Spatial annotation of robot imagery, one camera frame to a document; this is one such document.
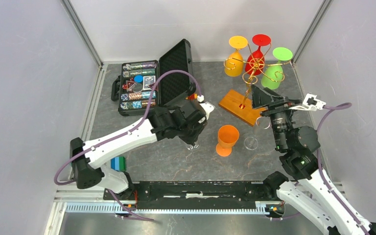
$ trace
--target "glass base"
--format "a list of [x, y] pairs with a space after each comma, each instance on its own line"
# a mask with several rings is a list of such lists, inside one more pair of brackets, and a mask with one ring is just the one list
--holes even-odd
[[195, 145], [191, 145], [191, 144], [185, 144], [185, 147], [188, 149], [188, 150], [193, 150], [193, 149], [196, 149], [198, 148], [200, 145], [195, 143]]
[[259, 142], [254, 137], [247, 137], [244, 140], [244, 147], [246, 147], [248, 150], [255, 150], [259, 146]]

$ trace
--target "clear glass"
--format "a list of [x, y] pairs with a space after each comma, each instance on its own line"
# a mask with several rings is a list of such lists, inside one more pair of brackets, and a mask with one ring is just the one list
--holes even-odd
[[194, 143], [195, 145], [187, 144], [187, 143], [185, 143], [185, 142], [184, 142], [184, 144], [185, 144], [185, 147], [186, 147], [188, 150], [193, 150], [193, 149], [198, 148], [198, 147], [200, 146], [197, 142]]
[[259, 147], [259, 136], [266, 131], [271, 132], [269, 117], [258, 117], [253, 126], [253, 132], [244, 140], [244, 147], [248, 150], [256, 150]]

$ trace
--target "wooden base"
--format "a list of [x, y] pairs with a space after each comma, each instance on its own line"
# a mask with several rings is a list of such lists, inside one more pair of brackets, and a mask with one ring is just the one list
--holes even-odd
[[243, 102], [243, 99], [244, 96], [242, 94], [235, 90], [230, 90], [218, 105], [243, 120], [245, 123], [254, 126], [256, 119], [260, 117], [260, 112], [266, 110], [266, 108], [253, 109], [252, 101], [247, 99], [245, 102], [246, 107], [241, 109], [239, 106]]

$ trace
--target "gray floor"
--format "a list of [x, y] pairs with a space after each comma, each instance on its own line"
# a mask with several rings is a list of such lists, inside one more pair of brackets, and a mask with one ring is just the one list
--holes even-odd
[[[290, 65], [283, 66], [286, 79], [276, 90], [290, 98], [302, 98], [298, 81]], [[218, 106], [230, 90], [244, 93], [246, 86], [240, 77], [228, 77], [222, 62], [193, 63], [194, 76], [198, 80], [206, 101], [216, 106], [203, 133], [199, 136], [200, 147], [188, 150], [179, 138], [141, 146], [123, 154], [127, 159], [127, 171], [134, 181], [147, 180], [264, 180], [274, 171], [284, 172], [279, 153], [273, 151], [274, 139], [270, 131], [258, 136], [259, 148], [247, 150], [244, 139], [252, 135], [252, 127]], [[120, 74], [120, 65], [109, 65], [103, 83], [100, 101], [95, 115], [91, 139], [117, 131], [139, 119], [139, 116], [123, 117], [118, 113], [118, 101], [110, 99], [111, 85]], [[311, 125], [307, 112], [296, 112], [297, 125]], [[240, 139], [228, 157], [215, 152], [218, 129], [226, 124], [235, 126]]]
[[[179, 139], [162, 140], [142, 146], [124, 154], [128, 172], [134, 181], [141, 180], [263, 180], [278, 170], [284, 173], [279, 153], [272, 151], [274, 139], [271, 132], [259, 134], [260, 145], [255, 151], [244, 145], [252, 127], [218, 106], [222, 97], [234, 89], [245, 92], [241, 78], [225, 75], [222, 62], [194, 63], [194, 76], [201, 85], [206, 101], [216, 106], [209, 123], [199, 137], [200, 147], [187, 150]], [[298, 81], [290, 66], [284, 66], [286, 79], [277, 92], [290, 98], [301, 98]], [[120, 73], [119, 65], [109, 65], [102, 87], [91, 138], [99, 138], [119, 130], [140, 117], [122, 117], [118, 113], [118, 102], [110, 99], [112, 82]], [[297, 125], [311, 125], [307, 112], [294, 115]], [[240, 131], [240, 139], [233, 153], [225, 158], [215, 152], [217, 131], [231, 124]], [[287, 205], [286, 214], [296, 211]], [[282, 222], [269, 222], [261, 215], [168, 215], [149, 214], [156, 222], [122, 221], [112, 214], [66, 213], [61, 235], [201, 235], [201, 234], [257, 234], [257, 235], [319, 235], [321, 232], [303, 216]]]

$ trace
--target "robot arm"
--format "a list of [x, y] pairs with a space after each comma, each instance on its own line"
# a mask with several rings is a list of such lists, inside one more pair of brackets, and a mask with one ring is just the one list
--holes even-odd
[[[133, 148], [165, 138], [172, 139], [178, 136], [185, 143], [194, 145], [198, 135], [207, 125], [208, 117], [213, 110], [214, 106], [208, 102], [200, 104], [197, 100], [186, 100], [182, 107], [176, 107], [171, 111], [165, 107], [152, 109], [147, 119], [133, 132], [130, 130], [141, 119], [98, 139], [86, 142], [80, 138], [73, 139], [70, 142], [70, 156], [83, 151], [83, 146], [90, 147], [92, 150], [72, 162], [77, 187], [85, 189], [98, 185], [109, 188], [115, 193], [125, 191], [132, 187], [129, 175], [126, 172], [111, 169], [106, 162]], [[127, 133], [127, 135], [108, 141], [122, 133]], [[103, 141], [106, 143], [97, 148], [94, 147]]]
[[272, 195], [290, 203], [325, 235], [364, 235], [364, 230], [376, 235], [376, 223], [361, 216], [336, 190], [325, 170], [319, 169], [313, 155], [321, 146], [316, 130], [309, 126], [293, 127], [294, 111], [322, 109], [325, 103], [311, 94], [306, 96], [302, 105], [300, 103], [300, 100], [290, 100], [271, 90], [253, 86], [253, 108], [267, 107], [261, 115], [270, 117], [276, 150], [285, 153], [280, 156], [283, 168], [316, 198], [319, 205], [299, 192], [279, 172], [266, 180]]

